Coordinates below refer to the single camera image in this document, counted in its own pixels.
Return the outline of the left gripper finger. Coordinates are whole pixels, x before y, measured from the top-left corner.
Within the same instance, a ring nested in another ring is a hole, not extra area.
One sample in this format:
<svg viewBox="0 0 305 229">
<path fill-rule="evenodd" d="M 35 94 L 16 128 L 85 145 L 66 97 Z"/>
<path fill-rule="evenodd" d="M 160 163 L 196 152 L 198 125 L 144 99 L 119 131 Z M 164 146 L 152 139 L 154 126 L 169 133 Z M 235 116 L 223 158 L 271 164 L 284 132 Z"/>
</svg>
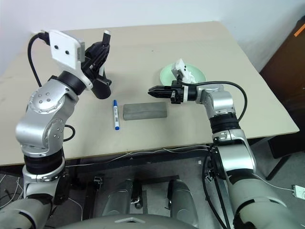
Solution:
<svg viewBox="0 0 305 229">
<path fill-rule="evenodd" d="M 110 51 L 110 44 L 96 42 L 89 48 L 89 57 L 93 70 L 98 70 L 106 62 Z"/>
<path fill-rule="evenodd" d="M 95 84 L 99 84 L 99 83 L 103 83 L 107 86 L 110 86 L 112 84 L 112 81 L 106 77 L 105 71 L 103 71 L 102 73 L 99 73 L 96 76 Z"/>
</svg>

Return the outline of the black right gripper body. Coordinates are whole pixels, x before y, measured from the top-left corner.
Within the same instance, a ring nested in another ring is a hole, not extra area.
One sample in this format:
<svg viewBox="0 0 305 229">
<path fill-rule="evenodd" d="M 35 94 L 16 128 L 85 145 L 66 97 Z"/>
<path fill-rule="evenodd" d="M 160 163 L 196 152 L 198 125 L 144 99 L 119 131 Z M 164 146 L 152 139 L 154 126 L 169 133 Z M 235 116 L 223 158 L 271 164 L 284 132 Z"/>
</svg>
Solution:
<svg viewBox="0 0 305 229">
<path fill-rule="evenodd" d="M 172 81 L 171 91 L 171 103 L 181 104 L 184 101 L 184 86 L 179 81 Z"/>
</svg>

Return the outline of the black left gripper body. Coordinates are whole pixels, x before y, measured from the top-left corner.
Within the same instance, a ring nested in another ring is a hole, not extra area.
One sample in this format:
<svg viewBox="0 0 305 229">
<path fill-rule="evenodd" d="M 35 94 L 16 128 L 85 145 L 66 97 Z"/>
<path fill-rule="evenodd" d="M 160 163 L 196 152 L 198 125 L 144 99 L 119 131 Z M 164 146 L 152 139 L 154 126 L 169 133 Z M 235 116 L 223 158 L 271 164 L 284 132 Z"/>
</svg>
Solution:
<svg viewBox="0 0 305 229">
<path fill-rule="evenodd" d="M 93 83 L 95 84 L 96 76 L 100 73 L 100 69 L 93 70 L 91 65 L 91 59 L 89 57 L 89 49 L 85 52 L 85 61 L 81 64 L 82 72 L 85 74 L 85 76 Z"/>
</svg>

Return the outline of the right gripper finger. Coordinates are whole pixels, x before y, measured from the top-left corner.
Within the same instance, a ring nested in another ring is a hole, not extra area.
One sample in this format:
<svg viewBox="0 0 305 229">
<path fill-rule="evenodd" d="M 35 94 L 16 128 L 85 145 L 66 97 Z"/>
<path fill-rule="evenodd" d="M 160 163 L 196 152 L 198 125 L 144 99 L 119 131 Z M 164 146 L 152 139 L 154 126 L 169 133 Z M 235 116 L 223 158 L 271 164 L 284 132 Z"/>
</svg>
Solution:
<svg viewBox="0 0 305 229">
<path fill-rule="evenodd" d="M 171 98 L 172 92 L 148 92 L 149 95 L 155 98 Z"/>
<path fill-rule="evenodd" d="M 165 93 L 165 92 L 170 92 L 172 89 L 170 86 L 153 86 L 148 90 L 148 93 Z"/>
</svg>

